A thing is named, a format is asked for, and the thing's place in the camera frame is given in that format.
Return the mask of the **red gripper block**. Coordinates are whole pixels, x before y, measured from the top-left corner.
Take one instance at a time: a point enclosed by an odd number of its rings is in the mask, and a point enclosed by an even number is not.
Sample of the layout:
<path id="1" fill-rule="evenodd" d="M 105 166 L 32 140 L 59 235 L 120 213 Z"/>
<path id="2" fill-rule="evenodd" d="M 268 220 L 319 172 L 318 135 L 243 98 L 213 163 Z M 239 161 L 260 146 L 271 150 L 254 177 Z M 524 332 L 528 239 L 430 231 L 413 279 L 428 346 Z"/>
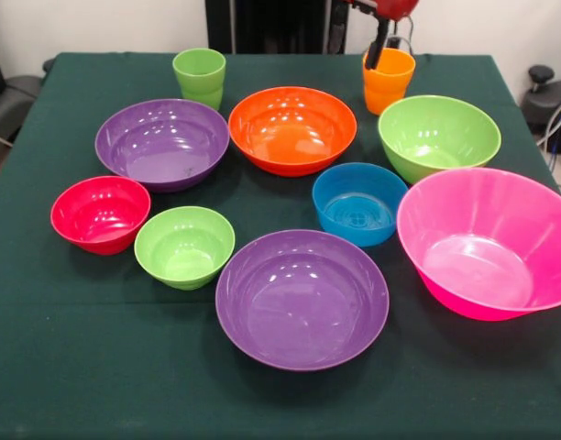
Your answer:
<path id="1" fill-rule="evenodd" d="M 365 68 L 375 70 L 389 33 L 391 20 L 399 21 L 416 8 L 418 0 L 345 0 L 362 13 L 378 19 L 377 36 L 369 45 Z"/>

